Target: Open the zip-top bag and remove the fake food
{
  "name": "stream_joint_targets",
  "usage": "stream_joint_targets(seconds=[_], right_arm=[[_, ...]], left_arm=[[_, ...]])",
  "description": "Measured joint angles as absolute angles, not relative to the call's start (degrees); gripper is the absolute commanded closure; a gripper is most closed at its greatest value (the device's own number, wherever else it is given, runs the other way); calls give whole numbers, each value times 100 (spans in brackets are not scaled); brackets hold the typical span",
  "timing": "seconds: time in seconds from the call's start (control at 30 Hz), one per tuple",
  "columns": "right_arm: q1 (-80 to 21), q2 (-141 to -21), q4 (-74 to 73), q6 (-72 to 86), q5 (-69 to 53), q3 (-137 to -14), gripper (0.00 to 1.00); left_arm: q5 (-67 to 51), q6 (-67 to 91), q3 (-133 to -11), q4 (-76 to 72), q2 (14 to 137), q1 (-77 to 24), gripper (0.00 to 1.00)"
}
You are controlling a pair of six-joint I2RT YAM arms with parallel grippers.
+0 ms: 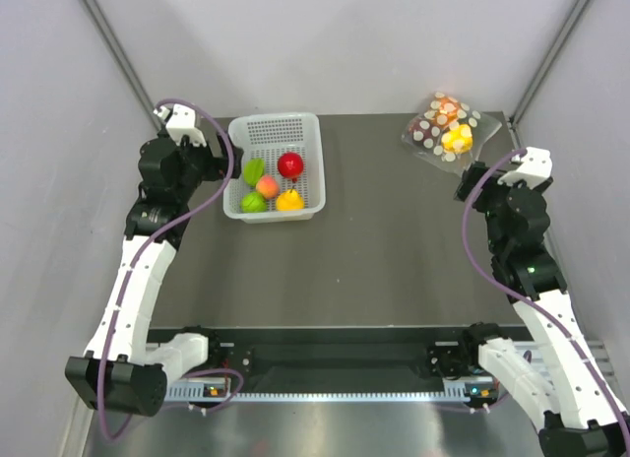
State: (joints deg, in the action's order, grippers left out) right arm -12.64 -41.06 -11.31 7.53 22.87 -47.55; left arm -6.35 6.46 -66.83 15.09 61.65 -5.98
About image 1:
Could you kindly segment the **polka dot zip bag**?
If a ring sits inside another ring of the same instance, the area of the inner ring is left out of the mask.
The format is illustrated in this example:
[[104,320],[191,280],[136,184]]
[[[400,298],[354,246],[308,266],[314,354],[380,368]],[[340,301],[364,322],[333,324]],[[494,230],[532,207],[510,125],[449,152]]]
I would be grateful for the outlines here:
[[401,142],[421,160],[461,176],[500,130],[495,116],[442,92],[434,92],[407,124]]

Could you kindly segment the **yellow fake bell pepper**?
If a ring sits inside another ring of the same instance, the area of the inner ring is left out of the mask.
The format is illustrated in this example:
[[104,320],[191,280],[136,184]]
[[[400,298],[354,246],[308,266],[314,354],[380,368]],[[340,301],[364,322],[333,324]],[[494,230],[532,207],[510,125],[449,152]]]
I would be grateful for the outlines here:
[[449,128],[441,137],[441,145],[446,152],[463,154],[473,147],[473,132],[468,124]]

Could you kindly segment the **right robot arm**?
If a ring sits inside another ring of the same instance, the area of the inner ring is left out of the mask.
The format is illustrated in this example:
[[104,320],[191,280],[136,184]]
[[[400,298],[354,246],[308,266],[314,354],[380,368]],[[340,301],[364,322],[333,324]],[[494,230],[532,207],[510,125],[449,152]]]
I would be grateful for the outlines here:
[[626,456],[629,412],[614,395],[577,323],[567,284],[543,238],[550,218],[543,197],[552,180],[507,183],[499,165],[474,163],[456,199],[484,215],[491,274],[535,341],[537,371],[493,324],[465,331],[459,359],[473,374],[490,373],[530,419],[545,456]]

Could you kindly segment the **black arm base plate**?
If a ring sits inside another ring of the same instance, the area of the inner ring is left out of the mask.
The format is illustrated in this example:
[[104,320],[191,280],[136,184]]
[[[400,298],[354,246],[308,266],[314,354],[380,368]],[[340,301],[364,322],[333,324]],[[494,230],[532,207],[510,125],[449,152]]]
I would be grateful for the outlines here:
[[207,368],[237,371],[231,388],[266,392],[436,391],[438,381],[489,378],[477,346],[527,340],[522,327],[200,328]]

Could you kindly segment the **orange fake pineapple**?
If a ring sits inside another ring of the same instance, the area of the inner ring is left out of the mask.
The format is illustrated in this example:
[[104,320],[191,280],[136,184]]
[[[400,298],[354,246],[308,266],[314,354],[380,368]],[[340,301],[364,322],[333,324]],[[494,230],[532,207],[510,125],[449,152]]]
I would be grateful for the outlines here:
[[438,127],[448,126],[459,119],[461,105],[454,99],[442,93],[435,93],[433,101],[429,105],[429,119]]

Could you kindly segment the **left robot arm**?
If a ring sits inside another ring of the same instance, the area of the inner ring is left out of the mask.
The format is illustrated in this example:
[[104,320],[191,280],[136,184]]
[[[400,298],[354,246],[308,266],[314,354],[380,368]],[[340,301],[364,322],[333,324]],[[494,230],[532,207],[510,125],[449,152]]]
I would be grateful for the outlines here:
[[147,339],[165,273],[192,215],[189,201],[206,181],[240,174],[241,149],[219,137],[220,154],[188,138],[159,135],[140,149],[138,197],[126,217],[122,258],[100,323],[65,377],[93,410],[152,417],[170,384],[188,370],[217,372],[223,352],[206,333],[185,329],[150,352]]

